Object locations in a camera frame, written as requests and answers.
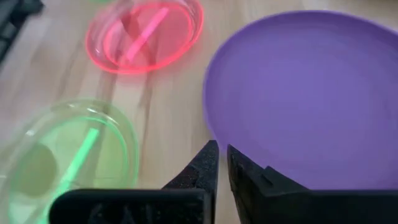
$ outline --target pink straw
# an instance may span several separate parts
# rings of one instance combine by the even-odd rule
[[[160,24],[160,22],[162,22],[168,12],[169,9],[166,7],[160,9],[149,22],[148,26],[142,31],[137,40],[132,43],[126,54],[126,57],[130,62],[133,60],[134,56],[136,56],[139,49],[141,49],[144,43],[148,40],[149,36],[155,31],[156,27]]]

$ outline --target glowing green rim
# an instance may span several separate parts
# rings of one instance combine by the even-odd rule
[[[132,137],[132,146],[133,146],[133,150],[134,150],[134,161],[132,161],[134,164],[131,166],[133,169],[134,169],[134,173],[132,174],[132,182],[131,182],[131,187],[133,188],[135,185],[136,185],[136,183],[137,183],[137,179],[138,179],[138,173],[139,173],[139,162],[140,162],[140,155],[139,155],[139,144],[138,144],[138,140],[137,140],[137,136],[136,136],[136,132],[134,131],[134,128],[133,128],[133,126],[132,126],[132,123],[128,120],[128,118],[126,117],[126,115],[124,115],[124,113],[122,112],[122,111],[120,111],[120,110],[118,110],[117,109],[117,107],[115,107],[115,106],[113,106],[113,105],[111,105],[111,104],[109,104],[109,103],[107,103],[107,102],[105,102],[105,101],[101,101],[101,100],[87,100],[87,99],[82,99],[82,100],[71,100],[71,101],[66,101],[66,102],[63,102],[63,103],[59,103],[59,104],[57,104],[57,105],[55,105],[55,106],[52,106],[51,108],[58,108],[59,106],[63,106],[63,105],[68,105],[68,104],[71,104],[71,103],[74,103],[74,102],[79,102],[79,101],[84,101],[84,102],[95,102],[95,103],[99,103],[99,104],[102,104],[102,105],[107,105],[107,106],[109,106],[112,110],[115,110],[117,113],[119,113],[119,115],[120,115],[120,117],[122,118],[122,119],[124,119],[127,123],[128,123],[128,129],[130,130],[130,132],[131,132],[131,137]],[[45,114],[46,113],[44,113],[44,114],[41,114],[41,116],[39,116],[39,119],[40,118],[42,118],[42,117],[44,117],[45,116]],[[119,129],[113,124],[113,123],[110,123],[110,122],[108,122],[107,120],[105,121],[105,120],[103,120],[103,119],[99,119],[99,118],[92,118],[92,117],[87,117],[87,116],[82,116],[82,117],[75,117],[75,118],[72,118],[72,119],[68,119],[68,120],[66,120],[66,121],[64,121],[64,122],[62,122],[62,123],[60,123],[60,124],[58,124],[57,125],[57,127],[56,128],[59,128],[59,127],[61,127],[61,126],[63,126],[64,124],[66,124],[66,123],[69,123],[69,122],[72,122],[72,121],[74,121],[74,120],[76,120],[76,119],[88,119],[88,120],[92,120],[92,121],[98,121],[98,122],[100,122],[100,123],[103,123],[104,125],[106,125],[106,126],[108,126],[109,125],[109,127],[112,129],[112,131],[114,131],[115,132],[115,134],[117,135],[117,137],[118,137],[118,139],[122,142],[122,146],[123,146],[123,149],[124,149],[124,154],[125,154],[125,156],[126,156],[126,153],[127,153],[127,146],[126,146],[126,142],[125,142],[125,140],[124,140],[124,138],[123,138],[123,135],[121,134],[121,132],[119,131]],[[28,127],[32,127],[36,122],[35,121],[37,121],[38,119],[34,119],[34,121],[33,122],[31,122],[31,123],[29,123],[29,125],[28,125]],[[127,163],[125,163],[125,164],[127,164],[127,173],[128,173],[128,168],[129,168],[129,165],[131,165],[129,162],[127,162]],[[16,223],[16,221],[15,221],[15,219],[12,217],[12,215],[11,215],[11,211],[10,211],[10,206],[8,206],[8,217],[9,217],[9,222],[10,223]],[[43,221],[41,220],[41,216],[39,216],[39,221],[37,222],[37,223],[43,223]]]

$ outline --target wooden table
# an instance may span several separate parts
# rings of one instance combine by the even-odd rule
[[[33,115],[58,101],[98,98],[131,119],[141,146],[138,188],[159,188],[178,174],[211,139],[202,116],[202,82],[211,56],[245,24],[301,9],[330,9],[398,29],[396,0],[201,0],[205,25],[200,40],[178,62],[151,75],[122,77],[101,71],[86,55],[84,36],[104,4],[90,0],[44,0],[0,71],[0,142]],[[239,223],[220,160],[217,223]]]

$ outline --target glowing pink rim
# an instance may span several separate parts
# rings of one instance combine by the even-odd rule
[[[162,67],[167,66],[168,64],[172,63],[176,59],[180,58],[186,51],[188,51],[192,47],[192,45],[199,39],[199,36],[200,36],[200,34],[201,34],[202,30],[203,30],[203,7],[199,4],[199,2],[197,2],[195,0],[193,2],[198,6],[198,9],[199,9],[198,10],[199,16],[198,16],[198,23],[197,23],[198,24],[198,32],[196,33],[196,35],[194,35],[192,37],[191,41],[188,41],[185,45],[180,47],[174,54],[172,54],[171,56],[167,57],[166,59],[163,59],[163,61],[161,61],[161,62],[159,62],[159,63],[157,63],[155,65],[149,65],[149,66],[146,66],[146,67],[139,67],[139,68],[118,68],[118,69],[114,69],[114,68],[107,67],[106,65],[104,65],[100,60],[98,60],[88,50],[89,34],[90,34],[90,32],[91,32],[91,30],[92,30],[92,28],[94,26],[94,22],[92,22],[90,24],[90,27],[89,27],[89,29],[88,29],[88,31],[86,33],[86,38],[85,38],[85,47],[86,47],[86,52],[87,52],[89,58],[94,62],[95,65],[99,66],[99,68],[102,69],[102,70],[105,70],[105,71],[111,72],[111,73],[124,74],[124,75],[132,75],[133,73],[149,72],[149,71],[157,70],[157,69],[160,69]],[[156,2],[154,4],[156,4],[156,5],[163,4],[164,5],[164,3],[159,3],[159,2]],[[188,21],[189,21],[188,29],[191,30],[191,32],[189,32],[189,33],[192,33],[193,32],[193,27],[192,27],[192,20],[190,19],[190,16],[189,16],[189,20]]]

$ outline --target green plastic bowl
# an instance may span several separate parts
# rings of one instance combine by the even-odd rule
[[[98,100],[68,101],[29,123],[5,148],[6,183],[0,216],[7,222],[47,223],[51,203],[68,190],[131,189],[139,149],[129,120]]]

